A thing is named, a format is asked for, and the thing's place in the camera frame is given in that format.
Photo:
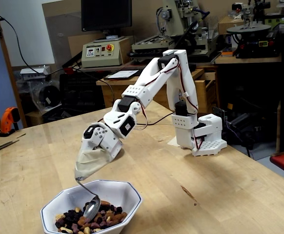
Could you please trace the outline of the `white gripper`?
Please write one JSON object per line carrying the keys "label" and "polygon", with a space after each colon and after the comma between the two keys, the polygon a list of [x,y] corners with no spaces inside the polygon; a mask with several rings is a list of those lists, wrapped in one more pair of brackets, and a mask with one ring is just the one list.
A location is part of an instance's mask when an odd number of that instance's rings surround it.
{"label": "white gripper", "polygon": [[122,142],[104,123],[92,123],[83,133],[81,151],[103,149],[113,161],[122,148]]}

